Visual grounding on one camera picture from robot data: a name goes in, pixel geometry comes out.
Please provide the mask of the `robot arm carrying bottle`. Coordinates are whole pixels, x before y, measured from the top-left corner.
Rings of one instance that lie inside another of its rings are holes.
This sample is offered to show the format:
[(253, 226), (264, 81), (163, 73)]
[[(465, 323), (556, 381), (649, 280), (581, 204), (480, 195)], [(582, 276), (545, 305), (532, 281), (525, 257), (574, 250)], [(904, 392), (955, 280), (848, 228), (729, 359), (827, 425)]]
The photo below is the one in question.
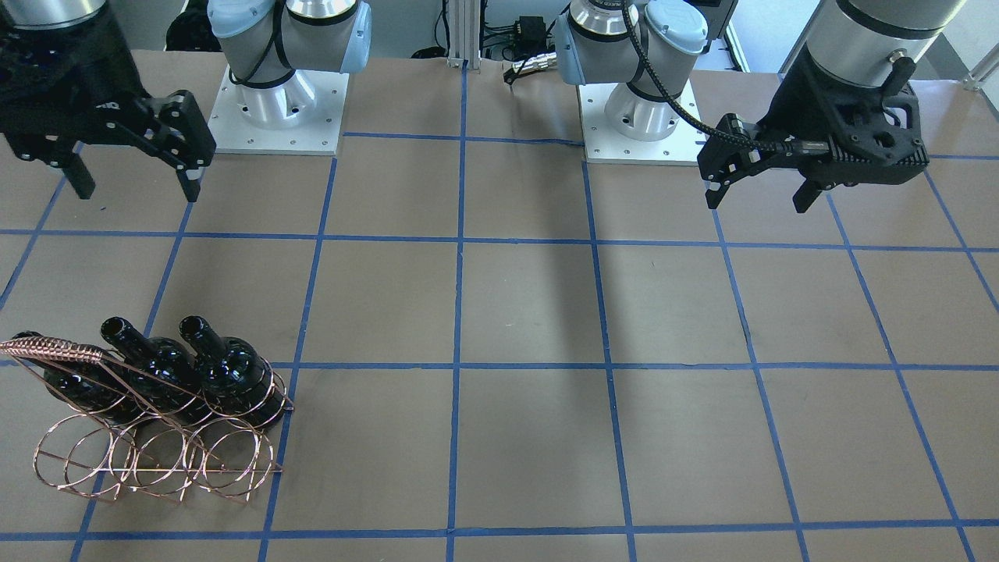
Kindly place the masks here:
[(567, 84), (615, 85), (609, 117), (624, 136), (657, 140), (677, 119), (702, 131), (697, 166), (711, 209), (745, 177), (796, 169), (804, 181), (793, 202), (803, 213), (835, 187), (900, 185), (927, 168), (910, 80), (962, 7), (822, 2), (756, 123), (728, 113), (710, 126), (679, 103), (709, 38), (704, 15), (684, 1), (571, 1), (554, 31), (557, 67)]

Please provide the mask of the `robot arm over wine rack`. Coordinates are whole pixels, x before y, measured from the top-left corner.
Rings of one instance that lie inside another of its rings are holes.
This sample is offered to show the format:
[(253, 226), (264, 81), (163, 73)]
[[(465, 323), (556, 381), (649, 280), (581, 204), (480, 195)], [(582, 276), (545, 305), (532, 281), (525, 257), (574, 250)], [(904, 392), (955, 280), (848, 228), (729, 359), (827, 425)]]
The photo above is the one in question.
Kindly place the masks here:
[[(289, 126), (314, 108), (304, 71), (357, 73), (368, 61), (363, 1), (211, 1), (207, 16), (257, 126)], [(79, 143), (162, 160), (189, 202), (215, 155), (192, 92), (147, 92), (107, 1), (2, 3), (2, 135), (17, 158), (61, 170), (82, 199), (95, 181)]]

